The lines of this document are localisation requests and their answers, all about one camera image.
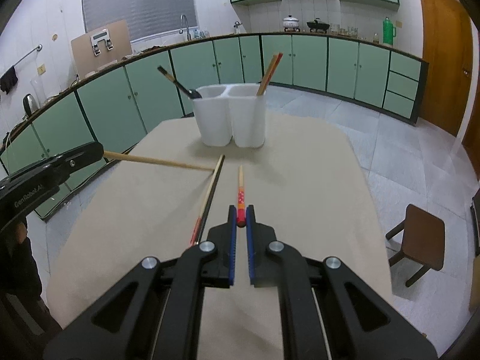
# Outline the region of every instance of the stool leg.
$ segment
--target stool leg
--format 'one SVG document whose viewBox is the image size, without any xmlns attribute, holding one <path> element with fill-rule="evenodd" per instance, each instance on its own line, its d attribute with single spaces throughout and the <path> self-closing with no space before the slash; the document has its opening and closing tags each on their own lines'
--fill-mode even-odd
<svg viewBox="0 0 480 360">
<path fill-rule="evenodd" d="M 420 268 L 416 274 L 414 274 L 409 280 L 405 282 L 405 285 L 407 287 L 410 287 L 414 282 L 416 282 L 418 279 L 420 279 L 424 274 L 426 274 L 429 271 L 430 267 L 424 265 L 422 268 Z"/>
<path fill-rule="evenodd" d="M 396 236 L 400 231 L 403 230 L 405 227 L 405 220 L 401 221 L 398 225 L 396 225 L 392 230 L 390 230 L 386 235 L 386 239 L 392 239 L 394 236 Z"/>
<path fill-rule="evenodd" d="M 404 257 L 405 257 L 405 254 L 403 254 L 402 251 L 399 251 L 397 254 L 390 257 L 390 259 L 388 260 L 388 263 L 390 264 L 390 266 L 394 266 L 397 262 L 399 262 Z"/>
</svg>

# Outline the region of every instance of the tiled floor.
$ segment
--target tiled floor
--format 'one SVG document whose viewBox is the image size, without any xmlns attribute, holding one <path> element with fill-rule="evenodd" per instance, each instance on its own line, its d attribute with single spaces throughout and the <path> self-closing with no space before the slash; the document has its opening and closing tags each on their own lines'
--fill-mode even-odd
<svg viewBox="0 0 480 360">
<path fill-rule="evenodd" d="M 275 112 L 325 119 L 347 134 L 384 234 L 403 220 L 409 203 L 445 222 L 445 264 L 441 271 L 429 271 L 410 288 L 405 287 L 405 281 L 417 271 L 418 264 L 404 259 L 391 271 L 395 307 L 426 333 L 442 354 L 470 317 L 474 249 L 469 206 L 479 185 L 465 150 L 453 136 L 424 120 L 412 127 L 326 96 L 270 87 L 267 106 Z M 94 180 L 48 221 L 46 241 L 41 237 L 35 240 L 45 284 L 75 219 L 111 171 Z M 41 226 L 35 218 L 29 221 L 29 229 Z M 399 250 L 400 243 L 401 234 L 385 241 L 389 256 Z M 47 261 L 42 258 L 45 249 Z"/>
</svg>

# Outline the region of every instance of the drawer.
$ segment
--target drawer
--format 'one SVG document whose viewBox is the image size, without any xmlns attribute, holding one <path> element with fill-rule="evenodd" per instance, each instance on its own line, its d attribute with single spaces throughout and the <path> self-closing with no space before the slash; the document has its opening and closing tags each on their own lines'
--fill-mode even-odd
<svg viewBox="0 0 480 360">
<path fill-rule="evenodd" d="M 411 100 L 415 100 L 415 97 L 417 96 L 418 85 L 419 83 L 417 81 L 400 76 L 397 73 L 393 73 L 393 71 L 391 71 L 388 76 L 387 89 L 391 92 L 408 97 Z"/>
<path fill-rule="evenodd" d="M 408 119 L 412 114 L 413 101 L 387 91 L 383 101 L 383 109 L 392 111 L 395 114 L 402 115 Z"/>
<path fill-rule="evenodd" d="M 392 57 L 390 59 L 391 71 L 396 71 L 397 73 L 418 81 L 421 66 L 422 63 L 420 61 L 392 51 Z"/>
</svg>

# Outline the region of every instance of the beige tablecloth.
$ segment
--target beige tablecloth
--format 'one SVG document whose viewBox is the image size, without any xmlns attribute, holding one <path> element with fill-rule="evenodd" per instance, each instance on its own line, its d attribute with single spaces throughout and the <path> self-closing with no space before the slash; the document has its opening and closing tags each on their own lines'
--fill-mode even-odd
<svg viewBox="0 0 480 360">
<path fill-rule="evenodd" d="M 195 119 L 161 123 L 132 151 L 215 166 L 226 159 L 204 237 L 225 223 L 237 200 L 238 165 L 245 201 L 259 222 L 302 255 L 338 256 L 391 303 L 390 270 L 375 207 L 347 137 L 313 118 L 267 114 L 260 149 L 206 147 Z M 120 163 L 80 215 L 51 271 L 47 299 L 66 326 L 143 257 L 161 261 L 188 247 L 209 183 L 208 172 Z M 280 359 L 282 339 L 275 288 L 249 285 L 245 231 L 237 238 L 235 285 L 207 288 L 199 359 Z"/>
</svg>

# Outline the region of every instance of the black towel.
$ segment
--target black towel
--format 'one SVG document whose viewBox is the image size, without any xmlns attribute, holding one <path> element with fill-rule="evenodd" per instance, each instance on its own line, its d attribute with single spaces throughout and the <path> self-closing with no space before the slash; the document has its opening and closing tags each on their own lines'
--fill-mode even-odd
<svg viewBox="0 0 480 360">
<path fill-rule="evenodd" d="M 8 95 L 11 89 L 16 85 L 17 81 L 18 78 L 17 74 L 15 73 L 15 66 L 12 66 L 0 78 L 0 89 Z"/>
</svg>

